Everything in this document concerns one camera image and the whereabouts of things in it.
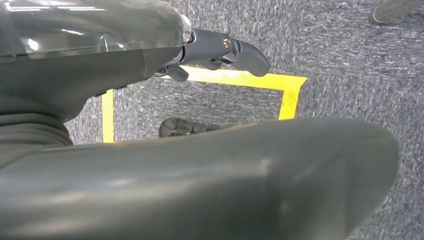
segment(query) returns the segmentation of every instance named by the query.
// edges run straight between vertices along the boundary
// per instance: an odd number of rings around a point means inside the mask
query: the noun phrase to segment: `shoe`
[[[220,129],[217,126],[188,121],[182,118],[168,118],[159,127],[159,137],[187,136]]]

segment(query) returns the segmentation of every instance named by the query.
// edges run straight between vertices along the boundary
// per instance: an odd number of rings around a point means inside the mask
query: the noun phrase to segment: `screw head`
[[[225,36],[222,39],[222,45],[226,51],[230,51],[233,48],[233,41],[229,36]]]

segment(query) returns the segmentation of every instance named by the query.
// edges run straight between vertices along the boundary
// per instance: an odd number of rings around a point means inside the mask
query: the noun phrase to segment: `clear plastic cover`
[[[181,47],[192,32],[185,16],[159,0],[0,0],[0,6],[0,61],[11,52],[37,59]]]

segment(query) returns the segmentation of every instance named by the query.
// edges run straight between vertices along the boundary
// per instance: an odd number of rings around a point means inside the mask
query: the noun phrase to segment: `yellow floor marking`
[[[183,66],[190,74],[189,81],[245,86],[252,88],[272,89],[284,91],[280,120],[293,119],[298,106],[299,93],[307,77],[267,74],[264,77],[255,77],[246,71],[235,70],[206,70],[191,66]],[[102,96],[103,142],[113,143],[114,137],[114,91],[110,90]]]
[[[301,76],[267,74],[256,77],[246,71],[224,69],[211,71],[191,66],[183,66],[183,68],[190,74],[189,81],[284,91],[279,113],[280,120],[295,117],[301,87],[308,80],[307,77]]]
[[[114,91],[109,90],[101,96],[101,113],[102,113],[102,129],[103,142],[113,143],[114,136]]]

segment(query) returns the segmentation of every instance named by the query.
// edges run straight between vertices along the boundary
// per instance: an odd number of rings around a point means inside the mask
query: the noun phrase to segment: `gray fabric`
[[[423,238],[422,10],[397,25],[380,27],[367,23],[377,0],[171,2],[195,27],[224,31],[258,46],[269,56],[273,72],[309,77],[297,117],[364,119],[392,130],[403,149],[399,180],[351,239]],[[155,137],[166,117],[220,125],[276,119],[281,102],[278,91],[167,80],[136,84],[116,97],[115,134],[120,140]],[[72,125],[74,138],[101,139],[93,118],[99,111],[98,105],[88,106]],[[76,135],[78,130],[83,135]]]

